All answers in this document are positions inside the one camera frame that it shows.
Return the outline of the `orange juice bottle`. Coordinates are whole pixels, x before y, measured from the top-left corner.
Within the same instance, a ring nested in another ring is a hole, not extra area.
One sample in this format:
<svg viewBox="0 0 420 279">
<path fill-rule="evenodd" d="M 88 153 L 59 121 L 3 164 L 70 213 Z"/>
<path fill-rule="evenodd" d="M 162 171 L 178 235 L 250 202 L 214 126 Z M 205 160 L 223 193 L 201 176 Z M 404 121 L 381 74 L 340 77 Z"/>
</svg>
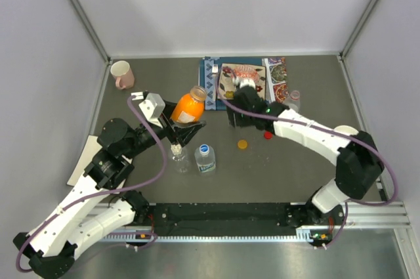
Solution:
<svg viewBox="0 0 420 279">
<path fill-rule="evenodd" d="M 201 86 L 193 86 L 175 106 L 171 119 L 177 123 L 192 123 L 198 121 L 205 110 L 207 93 Z"/>
</svg>

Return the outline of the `red bottle cap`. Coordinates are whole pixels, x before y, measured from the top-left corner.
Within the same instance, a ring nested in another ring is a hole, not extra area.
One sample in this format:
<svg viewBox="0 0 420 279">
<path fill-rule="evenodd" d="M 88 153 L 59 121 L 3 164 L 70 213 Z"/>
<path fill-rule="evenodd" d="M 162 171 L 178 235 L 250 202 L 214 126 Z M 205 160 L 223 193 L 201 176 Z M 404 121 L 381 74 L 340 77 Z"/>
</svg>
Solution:
<svg viewBox="0 0 420 279">
<path fill-rule="evenodd" d="M 272 137 L 273 137 L 273 134 L 271 132 L 269 132 L 269 131 L 264 132 L 264 138 L 266 140 L 270 140 Z"/>
</svg>

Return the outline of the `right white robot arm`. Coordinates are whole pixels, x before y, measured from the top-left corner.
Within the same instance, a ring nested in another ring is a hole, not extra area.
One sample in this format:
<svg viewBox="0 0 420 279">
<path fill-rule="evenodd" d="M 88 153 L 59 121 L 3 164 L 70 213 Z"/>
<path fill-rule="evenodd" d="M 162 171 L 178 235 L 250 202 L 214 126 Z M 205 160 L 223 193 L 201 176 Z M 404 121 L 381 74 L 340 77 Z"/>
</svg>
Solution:
<svg viewBox="0 0 420 279">
<path fill-rule="evenodd" d="M 352 127 L 324 127 L 300 115 L 292 106 L 268 103 L 250 85 L 234 92 L 227 112 L 233 127 L 254 126 L 292 140 L 335 166 L 335 177 L 315 191 L 305 204 L 302 218 L 311 223 L 324 222 L 346 200 L 361 200 L 385 168 L 374 153 L 376 145 L 367 132 Z"/>
</svg>

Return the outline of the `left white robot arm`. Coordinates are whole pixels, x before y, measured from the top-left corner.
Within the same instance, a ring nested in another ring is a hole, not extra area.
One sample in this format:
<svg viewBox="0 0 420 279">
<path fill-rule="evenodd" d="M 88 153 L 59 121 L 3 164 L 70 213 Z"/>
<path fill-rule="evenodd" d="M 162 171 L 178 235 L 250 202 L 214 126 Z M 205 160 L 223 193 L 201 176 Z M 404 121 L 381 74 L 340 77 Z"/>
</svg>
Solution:
<svg viewBox="0 0 420 279">
<path fill-rule="evenodd" d="M 155 93 L 148 93 L 139 108 L 135 108 L 135 100 L 130 96 L 127 105 L 140 127 L 133 129 L 121 118 L 107 121 L 97 138 L 99 151 L 69 194 L 37 228 L 15 236 L 18 272 L 60 278 L 103 237 L 131 222 L 139 225 L 147 220 L 148 202 L 140 188 L 159 180 L 166 170 L 168 157 L 162 139 L 186 146 L 206 123 L 200 119 L 172 121 L 176 105 Z M 135 168 L 131 160 L 153 145 L 159 147 L 162 156 L 159 172 L 147 181 L 124 186 Z"/>
</svg>

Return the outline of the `red label water bottle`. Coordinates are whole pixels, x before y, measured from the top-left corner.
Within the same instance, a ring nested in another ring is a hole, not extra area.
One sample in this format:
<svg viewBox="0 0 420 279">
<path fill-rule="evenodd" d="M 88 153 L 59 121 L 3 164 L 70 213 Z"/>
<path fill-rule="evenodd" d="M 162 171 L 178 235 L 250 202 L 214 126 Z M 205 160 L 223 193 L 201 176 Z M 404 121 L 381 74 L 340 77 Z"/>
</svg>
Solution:
<svg viewBox="0 0 420 279">
<path fill-rule="evenodd" d="M 295 112 L 299 112 L 301 107 L 300 92 L 293 90 L 289 93 L 283 103 Z"/>
</svg>

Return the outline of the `blue cap water bottle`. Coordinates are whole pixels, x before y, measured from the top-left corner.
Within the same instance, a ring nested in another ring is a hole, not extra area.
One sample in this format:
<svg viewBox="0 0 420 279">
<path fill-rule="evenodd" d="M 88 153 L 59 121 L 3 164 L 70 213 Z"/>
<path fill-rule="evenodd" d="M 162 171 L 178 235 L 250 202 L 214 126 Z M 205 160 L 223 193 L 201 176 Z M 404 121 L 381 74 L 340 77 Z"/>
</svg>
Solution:
<svg viewBox="0 0 420 279">
<path fill-rule="evenodd" d="M 210 175 L 216 169 L 214 149 L 208 144 L 201 144 L 194 152 L 200 175 Z"/>
</svg>

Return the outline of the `orange bottle cap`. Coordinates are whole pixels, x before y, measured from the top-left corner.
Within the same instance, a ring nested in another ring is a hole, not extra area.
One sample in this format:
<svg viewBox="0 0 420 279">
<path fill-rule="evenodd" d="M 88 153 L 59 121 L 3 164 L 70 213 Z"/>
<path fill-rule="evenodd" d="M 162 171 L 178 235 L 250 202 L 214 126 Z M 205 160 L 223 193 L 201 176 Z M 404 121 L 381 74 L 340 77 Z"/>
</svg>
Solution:
<svg viewBox="0 0 420 279">
<path fill-rule="evenodd" d="M 238 146 L 239 149 L 244 150 L 248 147 L 248 143 L 247 143 L 246 140 L 241 139 L 241 140 L 238 141 L 237 146 Z"/>
</svg>

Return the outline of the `clear glass bottle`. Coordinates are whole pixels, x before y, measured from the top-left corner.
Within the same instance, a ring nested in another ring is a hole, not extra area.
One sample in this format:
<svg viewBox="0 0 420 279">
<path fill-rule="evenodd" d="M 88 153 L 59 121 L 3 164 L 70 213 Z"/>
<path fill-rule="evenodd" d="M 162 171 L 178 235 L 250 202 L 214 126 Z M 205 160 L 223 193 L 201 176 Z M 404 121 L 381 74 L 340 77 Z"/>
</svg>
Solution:
<svg viewBox="0 0 420 279">
<path fill-rule="evenodd" d="M 169 155 L 177 172 L 189 172 L 190 158 L 185 147 L 182 147 L 180 144 L 172 144 Z"/>
</svg>

